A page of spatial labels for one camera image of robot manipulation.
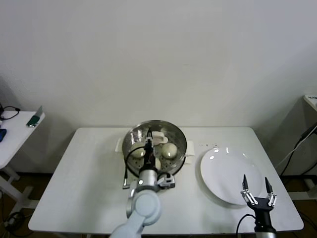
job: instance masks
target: small white table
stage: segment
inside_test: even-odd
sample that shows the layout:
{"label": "small white table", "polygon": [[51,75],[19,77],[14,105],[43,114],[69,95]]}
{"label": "small white table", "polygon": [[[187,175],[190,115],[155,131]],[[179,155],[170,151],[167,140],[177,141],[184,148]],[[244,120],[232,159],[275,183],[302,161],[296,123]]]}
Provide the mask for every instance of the small white table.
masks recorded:
{"label": "small white table", "polygon": [[[4,118],[9,118],[14,114],[16,114],[16,112],[5,111],[1,116]],[[38,127],[36,126],[35,128],[29,128],[26,126],[26,123],[34,114],[35,112],[20,112],[14,118],[4,120],[1,125],[1,128],[7,129],[7,133],[2,142],[0,142],[0,169],[8,174],[10,178],[8,181],[6,181],[4,178],[0,177],[0,189],[16,201],[11,213],[20,211],[21,208],[34,209],[38,204],[37,200],[28,199],[28,196],[32,191],[31,186],[26,187],[21,193],[11,185],[11,182],[13,180],[19,180],[20,176],[8,166],[8,163],[15,153],[21,148],[27,138],[29,138],[33,131]],[[41,123],[44,117],[45,114],[43,113],[38,124]]]}
{"label": "small white table", "polygon": [[[247,206],[228,204],[214,196],[200,177],[201,157],[214,146],[235,146],[253,158],[278,195],[271,219],[278,231],[304,227],[258,138],[248,127],[183,127],[194,141],[195,156],[176,174],[176,187],[158,193],[162,216],[145,227],[144,234],[232,234]],[[126,218],[128,190],[122,190],[123,155],[116,143],[128,128],[80,128],[72,138],[31,220],[34,231],[110,234]],[[254,220],[246,218],[241,233],[254,232]]]}

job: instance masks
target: metal pot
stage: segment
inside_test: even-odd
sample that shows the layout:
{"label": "metal pot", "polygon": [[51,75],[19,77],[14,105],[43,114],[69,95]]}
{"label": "metal pot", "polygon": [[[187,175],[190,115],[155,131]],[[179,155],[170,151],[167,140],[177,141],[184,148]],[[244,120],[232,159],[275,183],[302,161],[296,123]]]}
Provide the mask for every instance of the metal pot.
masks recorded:
{"label": "metal pot", "polygon": [[[176,156],[173,159],[166,159],[161,154],[162,144],[154,146],[154,156],[160,160],[161,169],[158,173],[168,172],[172,175],[176,174],[185,162],[185,153],[187,142],[184,133],[174,124],[163,120],[150,120],[140,123],[133,127],[125,135],[122,142],[122,151],[124,158],[131,151],[131,147],[136,142],[145,142],[147,132],[151,128],[152,131],[163,132],[168,138],[169,143],[173,143],[177,147]],[[143,158],[127,158],[127,166],[129,171],[135,176],[139,176],[139,170],[143,166]]]}

